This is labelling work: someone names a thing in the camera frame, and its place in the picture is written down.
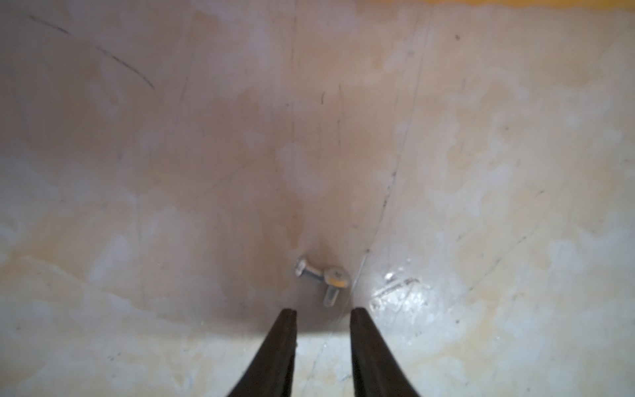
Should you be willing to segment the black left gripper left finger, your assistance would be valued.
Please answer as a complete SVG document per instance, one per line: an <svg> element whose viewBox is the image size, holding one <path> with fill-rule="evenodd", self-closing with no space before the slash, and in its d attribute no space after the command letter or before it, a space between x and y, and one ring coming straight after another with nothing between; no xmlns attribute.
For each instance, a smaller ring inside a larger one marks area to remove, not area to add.
<svg viewBox="0 0 635 397"><path fill-rule="evenodd" d="M228 396L291 396L297 336L297 311L282 309Z"/></svg>

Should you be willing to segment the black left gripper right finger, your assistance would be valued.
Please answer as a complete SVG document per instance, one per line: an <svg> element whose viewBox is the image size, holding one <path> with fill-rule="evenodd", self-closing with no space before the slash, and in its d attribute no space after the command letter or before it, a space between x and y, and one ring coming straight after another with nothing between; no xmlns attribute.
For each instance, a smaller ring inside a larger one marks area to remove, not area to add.
<svg viewBox="0 0 635 397"><path fill-rule="evenodd" d="M364 308L350 318L355 396L418 396Z"/></svg>

